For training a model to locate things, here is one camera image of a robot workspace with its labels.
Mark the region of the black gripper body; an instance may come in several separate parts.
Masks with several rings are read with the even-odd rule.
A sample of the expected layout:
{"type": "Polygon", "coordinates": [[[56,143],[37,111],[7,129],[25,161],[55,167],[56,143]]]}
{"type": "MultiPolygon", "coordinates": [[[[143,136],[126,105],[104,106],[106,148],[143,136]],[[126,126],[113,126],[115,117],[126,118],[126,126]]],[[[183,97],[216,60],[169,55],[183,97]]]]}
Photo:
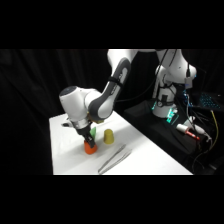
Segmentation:
{"type": "Polygon", "coordinates": [[[75,128],[79,135],[86,136],[90,133],[91,122],[88,119],[72,121],[67,118],[65,121],[62,122],[62,126],[75,128]]]}

